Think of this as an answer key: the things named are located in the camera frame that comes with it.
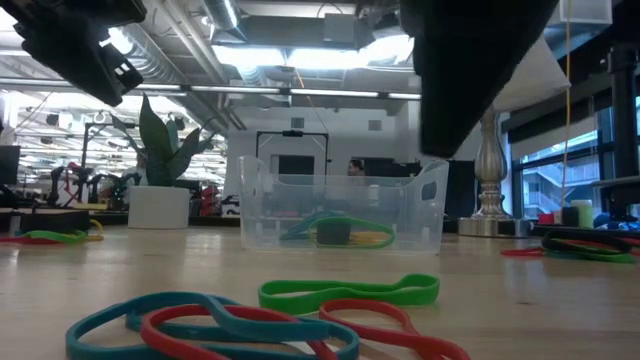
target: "plastic container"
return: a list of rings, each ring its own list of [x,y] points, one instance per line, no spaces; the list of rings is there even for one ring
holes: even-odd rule
[[[249,249],[440,252],[446,161],[413,178],[277,175],[253,156],[238,165]]]

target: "computer monitor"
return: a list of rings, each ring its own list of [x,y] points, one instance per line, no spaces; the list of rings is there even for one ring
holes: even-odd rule
[[[19,162],[20,146],[0,146],[1,185],[16,185],[18,183]]]

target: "table surface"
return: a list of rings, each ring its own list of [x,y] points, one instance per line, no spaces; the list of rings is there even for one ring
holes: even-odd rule
[[[257,305],[257,288],[273,279],[390,283],[415,272],[442,281],[436,304],[408,309],[417,329],[458,343],[473,359],[638,359],[640,353],[637,265],[505,259],[499,250],[512,248],[512,240],[457,236],[445,238],[439,256],[389,256],[256,253],[242,249],[233,228],[113,227],[105,235],[83,246],[0,246],[0,359],[64,359],[64,333],[74,322],[150,292],[200,291]],[[366,312],[340,315],[396,326]],[[83,340],[140,342],[122,321]],[[363,355],[414,358],[370,343]]]

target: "blue rubber band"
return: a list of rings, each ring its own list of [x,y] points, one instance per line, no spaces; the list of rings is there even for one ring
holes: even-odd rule
[[[275,343],[284,341],[323,340],[328,338],[330,335],[336,337],[338,337],[337,335],[344,335],[345,340],[348,340],[349,337],[349,334],[345,333],[345,328],[336,329],[336,325],[333,325],[332,323],[319,321],[284,323],[275,321],[247,320],[233,316],[224,308],[224,305],[238,305],[238,303],[230,299],[199,293],[165,292],[145,295],[129,300],[125,303],[113,305],[75,323],[66,333],[67,356],[70,360],[170,359],[170,357],[162,355],[146,345],[101,347],[81,343],[79,339],[89,331],[126,314],[129,314],[128,318],[131,319],[128,321],[128,326],[135,327],[134,324],[137,321],[139,328],[140,322],[139,319],[136,320],[136,316],[167,306],[185,304],[198,304],[204,306],[220,325],[220,327],[205,327],[207,328],[207,331],[204,332],[200,332],[203,328],[202,326],[185,327],[181,330],[185,330],[183,335],[186,335],[186,338],[197,338],[209,341],[225,341],[219,339],[235,338],[242,339],[235,341]],[[166,324],[166,326],[175,326],[175,324]],[[205,347],[221,354],[233,354],[234,359],[255,359],[258,354],[261,356],[266,354],[269,356],[268,358],[273,359],[284,359],[283,355],[285,355],[278,352],[268,352],[244,347],[224,345],[207,345]]]

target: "green rubber band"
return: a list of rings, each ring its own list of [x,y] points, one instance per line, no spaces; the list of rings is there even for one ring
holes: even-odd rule
[[[258,289],[260,306],[291,315],[318,311],[329,300],[367,299],[394,305],[427,305],[436,300],[440,289],[437,277],[409,274],[395,284],[349,283],[341,281],[275,280]],[[286,294],[309,292],[297,296]]]
[[[545,249],[545,253],[552,255],[554,257],[570,257],[573,259],[582,259],[582,260],[593,260],[593,261],[602,261],[602,262],[611,262],[618,264],[634,264],[636,262],[636,258],[631,254],[620,254],[617,251],[611,251],[606,249],[598,249],[592,248],[589,246],[582,245],[574,245],[584,247],[585,249],[595,249],[603,252],[602,254],[594,254],[594,253],[585,253],[580,251],[565,251],[559,252],[555,250]]]
[[[347,223],[350,225],[362,226],[369,230],[380,231],[389,235],[389,238],[386,240],[377,243],[377,244],[363,244],[363,245],[327,245],[318,243],[317,236],[315,234],[315,230],[320,224],[325,223]],[[380,225],[373,222],[350,218],[350,217],[329,217],[324,219],[319,219],[313,224],[309,226],[307,230],[307,236],[309,239],[314,242],[318,247],[325,248],[340,248],[340,249],[381,249],[391,245],[396,240],[396,234],[393,232],[393,228],[390,226]]]
[[[87,233],[76,230],[73,234],[62,234],[53,231],[34,230],[23,235],[24,237],[49,239],[63,244],[78,244],[84,242]]]

